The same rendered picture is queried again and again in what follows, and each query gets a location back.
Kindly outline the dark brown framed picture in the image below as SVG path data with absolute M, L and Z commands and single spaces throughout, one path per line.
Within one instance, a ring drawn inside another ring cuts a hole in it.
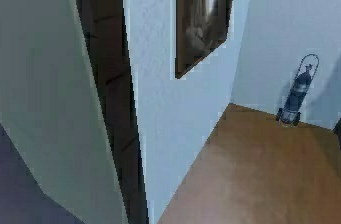
M 233 0 L 176 0 L 175 77 L 188 71 L 223 44 Z

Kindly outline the blue tank on wheeled cart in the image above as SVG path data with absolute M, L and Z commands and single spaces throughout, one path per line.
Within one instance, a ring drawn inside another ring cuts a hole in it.
M 285 104 L 278 109 L 276 121 L 279 124 L 297 126 L 300 122 L 300 108 L 317 73 L 319 63 L 317 54 L 308 54 L 301 59 Z

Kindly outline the dark brown door frame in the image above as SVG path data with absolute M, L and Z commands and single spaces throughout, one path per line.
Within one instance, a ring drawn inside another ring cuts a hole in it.
M 150 224 L 123 0 L 75 0 L 129 224 Z

